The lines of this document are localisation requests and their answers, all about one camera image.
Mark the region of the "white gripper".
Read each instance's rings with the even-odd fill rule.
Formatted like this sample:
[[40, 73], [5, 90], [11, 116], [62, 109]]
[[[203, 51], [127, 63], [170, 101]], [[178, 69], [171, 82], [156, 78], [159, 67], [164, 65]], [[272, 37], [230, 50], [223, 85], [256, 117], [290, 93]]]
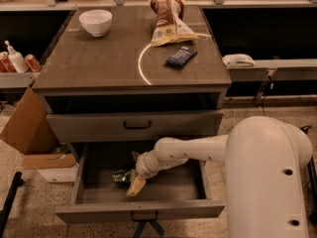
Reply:
[[136, 196], [146, 185], [146, 179], [156, 176], [163, 170], [164, 164], [161, 162], [153, 151], [142, 154], [133, 151], [131, 153], [136, 163], [136, 172], [138, 176], [133, 179], [126, 193], [127, 197]]

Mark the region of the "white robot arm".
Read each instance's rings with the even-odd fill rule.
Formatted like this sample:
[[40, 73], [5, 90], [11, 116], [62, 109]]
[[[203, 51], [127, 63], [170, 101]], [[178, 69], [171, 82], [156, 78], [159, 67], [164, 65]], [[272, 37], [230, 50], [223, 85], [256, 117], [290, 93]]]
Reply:
[[137, 156], [127, 195], [187, 160], [225, 166], [229, 238], [309, 238], [301, 170], [313, 148], [299, 128], [267, 116], [240, 121], [227, 135], [193, 140], [165, 137]]

